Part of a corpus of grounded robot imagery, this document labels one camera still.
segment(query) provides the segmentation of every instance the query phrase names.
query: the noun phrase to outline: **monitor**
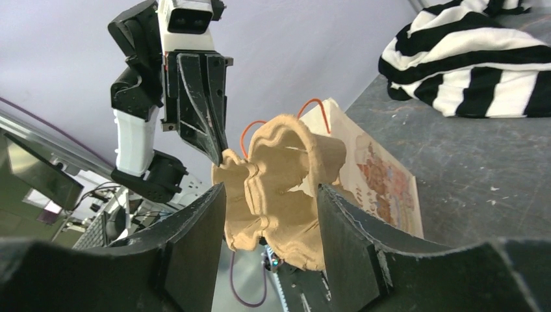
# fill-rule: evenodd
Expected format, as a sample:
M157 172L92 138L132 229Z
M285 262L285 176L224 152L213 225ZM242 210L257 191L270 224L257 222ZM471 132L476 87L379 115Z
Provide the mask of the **monitor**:
M13 135L4 136L12 174L59 207L75 210L84 187Z

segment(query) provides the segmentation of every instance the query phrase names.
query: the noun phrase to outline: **gray workbench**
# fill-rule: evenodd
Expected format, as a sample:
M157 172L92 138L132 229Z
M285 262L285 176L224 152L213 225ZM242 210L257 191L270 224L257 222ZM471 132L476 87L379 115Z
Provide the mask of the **gray workbench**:
M501 22L551 43L551 15ZM379 76L347 114L416 176L426 239L551 237L551 119L445 118L386 86Z

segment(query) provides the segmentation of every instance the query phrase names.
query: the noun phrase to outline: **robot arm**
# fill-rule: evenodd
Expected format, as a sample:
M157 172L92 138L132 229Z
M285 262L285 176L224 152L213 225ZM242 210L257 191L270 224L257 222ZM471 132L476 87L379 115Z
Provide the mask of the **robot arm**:
M209 24L219 20L217 0L148 0L108 26L128 68L111 88L118 130L114 181L153 202L183 198L188 175L179 159L155 151L159 109L163 131L180 137L219 164L225 139L225 70L230 58L215 52Z

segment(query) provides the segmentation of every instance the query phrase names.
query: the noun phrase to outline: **black and white striped fabric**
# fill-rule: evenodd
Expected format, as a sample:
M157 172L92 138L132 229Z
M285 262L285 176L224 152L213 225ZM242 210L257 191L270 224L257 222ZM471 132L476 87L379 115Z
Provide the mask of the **black and white striped fabric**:
M551 116L551 47L492 18L527 0L455 0L425 8L384 50L393 99L420 99L444 116Z

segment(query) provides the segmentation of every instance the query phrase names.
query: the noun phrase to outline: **orange cable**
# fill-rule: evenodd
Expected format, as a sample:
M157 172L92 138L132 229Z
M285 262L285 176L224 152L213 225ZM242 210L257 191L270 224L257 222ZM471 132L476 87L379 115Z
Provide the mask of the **orange cable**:
M320 106L320 109L322 110L322 116L324 117L324 122L326 124L327 133L331 134L331 130L329 129L329 122L327 121L327 114L326 110L324 108L324 104L320 99L311 99L310 101L306 102L304 105L302 105L302 108L299 110L297 119L300 118L300 115L304 112L306 107L310 105L311 103L318 103ZM251 127L255 124L265 124L266 122L264 120L255 120L254 122L249 123L247 127L245 127L245 130L241 133L241 139L239 140L239 144L241 145L241 152L243 153L243 156L245 156L245 159L249 158L249 155L247 154L247 151L245 150L245 135L247 134L247 131L251 129Z
M241 145L241 151L243 152L243 156L245 156L246 159L249 158L249 155L247 155L247 151L245 151L245 143L243 143L243 141L245 140L245 135L247 134L247 131L249 131L249 129L251 129L251 127L255 124L265 124L265 123L266 122L264 120L255 120L254 122L249 123L249 125L241 133L241 139L239 140L239 144Z
M306 107L308 105L310 105L311 103L314 103L314 102L318 103L318 105L320 106L320 109L322 110L322 116L324 117L324 122L326 123L327 133L331 134L331 130L329 130L329 122L327 121L326 110L324 108L324 104L322 103L322 101L320 99L311 99L310 101L308 101L304 105L302 105L302 108L298 112L297 118L300 118L300 115L302 115L302 113L304 112L304 109L306 109Z

